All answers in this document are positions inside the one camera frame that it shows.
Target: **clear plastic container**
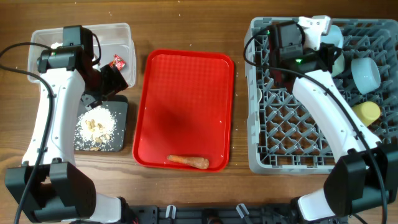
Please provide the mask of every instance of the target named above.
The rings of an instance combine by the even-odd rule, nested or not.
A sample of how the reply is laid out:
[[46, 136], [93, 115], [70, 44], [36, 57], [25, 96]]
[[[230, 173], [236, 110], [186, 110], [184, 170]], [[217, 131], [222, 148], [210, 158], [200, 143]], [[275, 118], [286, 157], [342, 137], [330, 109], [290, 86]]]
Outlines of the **clear plastic container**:
[[[129, 87], [136, 83], [136, 52], [134, 50], [134, 42], [131, 39], [130, 26], [127, 23], [119, 24], [101, 24], [83, 26], [90, 29], [98, 36], [99, 44], [101, 45], [101, 61], [102, 67], [113, 60], [114, 54], [119, 55], [126, 62], [126, 66], [121, 70], [121, 73], [126, 80]], [[51, 46], [58, 42], [62, 43], [63, 28], [37, 30], [33, 32], [31, 42]], [[98, 44], [95, 39], [94, 53], [98, 56]], [[29, 56], [27, 61], [27, 70], [39, 75], [37, 71], [37, 58], [40, 57], [43, 48], [30, 46]], [[35, 78], [28, 76], [29, 81], [38, 83]]]

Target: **toy carrot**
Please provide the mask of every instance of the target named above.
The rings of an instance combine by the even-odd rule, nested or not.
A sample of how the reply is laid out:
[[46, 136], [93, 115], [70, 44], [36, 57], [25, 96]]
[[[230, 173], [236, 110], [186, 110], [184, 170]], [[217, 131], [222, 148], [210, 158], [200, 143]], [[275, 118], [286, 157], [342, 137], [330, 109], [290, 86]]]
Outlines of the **toy carrot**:
[[172, 162], [178, 162], [188, 166], [196, 167], [198, 169], [207, 169], [209, 167], [209, 160], [202, 157], [185, 157], [169, 155], [167, 159]]

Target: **red tray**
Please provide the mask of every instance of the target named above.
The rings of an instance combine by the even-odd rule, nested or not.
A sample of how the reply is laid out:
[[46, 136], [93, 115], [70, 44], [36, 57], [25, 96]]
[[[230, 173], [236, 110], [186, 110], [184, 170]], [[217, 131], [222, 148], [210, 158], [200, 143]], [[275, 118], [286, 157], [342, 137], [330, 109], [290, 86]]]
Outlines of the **red tray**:
[[229, 159], [234, 64], [224, 54], [155, 50], [147, 59], [132, 155], [149, 167], [200, 170], [167, 156]]

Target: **cable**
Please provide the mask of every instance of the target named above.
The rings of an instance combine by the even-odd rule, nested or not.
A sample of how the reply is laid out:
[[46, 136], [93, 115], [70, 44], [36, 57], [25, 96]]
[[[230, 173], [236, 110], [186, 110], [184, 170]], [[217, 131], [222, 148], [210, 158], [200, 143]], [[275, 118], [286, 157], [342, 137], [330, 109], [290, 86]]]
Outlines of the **cable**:
[[361, 218], [359, 215], [357, 214], [353, 214], [353, 216], [355, 218], [357, 218], [362, 224], [368, 224], [365, 220], [363, 220], [363, 218]]
[[[23, 45], [34, 45], [34, 46], [44, 47], [46, 49], [51, 50], [51, 48], [46, 46], [46, 45], [30, 43], [30, 42], [24, 42], [24, 43], [14, 44], [14, 45], [11, 45], [11, 46], [5, 48], [2, 52], [0, 52], [0, 58], [9, 49], [12, 49], [14, 47], [23, 46]], [[16, 72], [16, 73], [21, 73], [21, 74], [24, 74], [24, 75], [28, 75], [28, 76], [31, 76], [31, 77], [34, 77], [34, 78], [38, 79], [38, 81], [43, 83], [44, 87], [47, 89], [47, 91], [49, 93], [49, 112], [48, 112], [47, 120], [46, 120], [46, 123], [45, 123], [45, 128], [44, 128], [42, 142], [40, 143], [39, 153], [37, 155], [35, 165], [33, 166], [32, 173], [30, 174], [30, 177], [29, 177], [29, 179], [28, 179], [28, 181], [26, 183], [25, 189], [24, 189], [24, 191], [22, 193], [22, 197], [21, 197], [21, 200], [19, 201], [17, 212], [15, 214], [14, 224], [18, 224], [19, 223], [19, 218], [21, 217], [22, 209], [24, 208], [26, 197], [27, 197], [27, 195], [29, 193], [30, 188], [32, 187], [32, 183], [35, 180], [35, 176], [37, 174], [37, 171], [38, 171], [38, 168], [39, 168], [39, 165], [40, 165], [40, 161], [42, 160], [44, 152], [46, 151], [45, 145], [46, 145], [46, 142], [47, 142], [47, 138], [49, 136], [50, 125], [51, 125], [51, 120], [52, 120], [52, 115], [53, 115], [53, 99], [54, 99], [54, 95], [52, 93], [52, 89], [51, 89], [50, 85], [42, 77], [40, 77], [39, 75], [33, 74], [31, 72], [19, 70], [19, 69], [5, 67], [5, 66], [3, 66], [1, 64], [0, 64], [0, 68], [2, 68], [4, 70], [7, 70], [7, 71], [10, 71], [10, 72]]]
[[371, 164], [372, 164], [372, 168], [374, 169], [374, 171], [376, 172], [376, 176], [377, 176], [377, 180], [379, 182], [379, 187], [380, 187], [380, 192], [381, 192], [381, 200], [382, 200], [382, 224], [387, 223], [387, 198], [386, 198], [386, 190], [385, 190], [385, 186], [384, 186], [384, 181], [382, 179], [382, 175], [381, 175], [381, 171], [380, 168], [374, 158], [374, 156], [372, 155], [372, 152], [370, 150], [369, 145], [367, 144], [367, 142], [365, 141], [362, 132], [358, 129], [358, 127], [355, 125], [355, 122], [353, 121], [352, 117], [348, 114], [348, 112], [346, 111], [345, 107], [340, 103], [340, 101], [337, 99], [337, 97], [327, 88], [325, 87], [322, 83], [320, 83], [319, 81], [317, 81], [316, 79], [302, 74], [300, 72], [296, 72], [293, 70], [289, 70], [289, 69], [284, 69], [284, 68], [275, 68], [275, 67], [270, 67], [267, 64], [265, 65], [257, 65], [251, 61], [249, 61], [246, 57], [246, 51], [249, 47], [249, 44], [251, 43], [251, 41], [256, 38], [258, 35], [260, 35], [261, 33], [263, 33], [265, 30], [267, 30], [268, 27], [265, 27], [261, 30], [259, 30], [259, 32], [255, 33], [246, 43], [246, 45], [244, 46], [244, 50], [243, 50], [243, 59], [245, 60], [245, 62], [247, 62], [248, 64], [255, 66], [255, 67], [260, 67], [260, 68], [268, 68], [269, 70], [278, 70], [281, 72], [287, 72], [287, 73], [291, 73], [294, 74], [298, 77], [301, 78], [306, 78], [308, 80], [310, 80], [311, 82], [315, 83], [316, 85], [318, 85], [322, 90], [324, 90], [327, 94], [330, 95], [330, 97], [333, 99], [333, 101], [335, 101], [335, 103], [338, 105], [338, 107], [340, 108], [340, 110], [343, 112], [343, 114], [346, 116], [348, 122], [350, 123], [350, 125], [352, 125], [357, 137], [359, 138], [359, 140], [362, 142], [363, 146], [366, 149], [366, 152], [371, 160]]
[[97, 40], [98, 52], [99, 52], [98, 58], [93, 62], [93, 65], [96, 65], [96, 64], [98, 64], [98, 63], [100, 62], [100, 60], [101, 60], [101, 46], [100, 46], [100, 41], [98, 40], [97, 35], [93, 33], [93, 36], [94, 36], [95, 39]]

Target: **wooden table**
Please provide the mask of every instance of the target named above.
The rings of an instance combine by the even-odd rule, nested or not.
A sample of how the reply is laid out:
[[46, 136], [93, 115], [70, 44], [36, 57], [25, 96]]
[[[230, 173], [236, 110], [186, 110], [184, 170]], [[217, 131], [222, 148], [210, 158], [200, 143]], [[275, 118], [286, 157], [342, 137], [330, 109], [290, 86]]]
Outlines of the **wooden table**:
[[[134, 1], [96, 2], [35, 0], [0, 3], [0, 49], [28, 42], [33, 31], [75, 24], [127, 22], [136, 46], [137, 83], [123, 92], [130, 105], [126, 146], [119, 153], [77, 152], [77, 167], [90, 177], [98, 192], [123, 196], [130, 205], [174, 204], [260, 205], [288, 202], [322, 187], [326, 175], [255, 175], [249, 170], [246, 119], [247, 83], [242, 58], [243, 38], [252, 18], [260, 16], [312, 16], [391, 18], [398, 20], [397, 1]], [[149, 169], [131, 156], [136, 114], [140, 101], [146, 57], [155, 49], [222, 52], [236, 64], [231, 133], [231, 159], [222, 172], [180, 172]], [[28, 47], [7, 53], [4, 65], [27, 68]], [[11, 223], [17, 203], [4, 186], [8, 167], [21, 163], [33, 132], [39, 103], [36, 84], [25, 75], [0, 70], [0, 223]], [[362, 214], [379, 223], [381, 209]], [[22, 215], [22, 223], [27, 223]], [[398, 223], [398, 203], [389, 206], [389, 223]]]

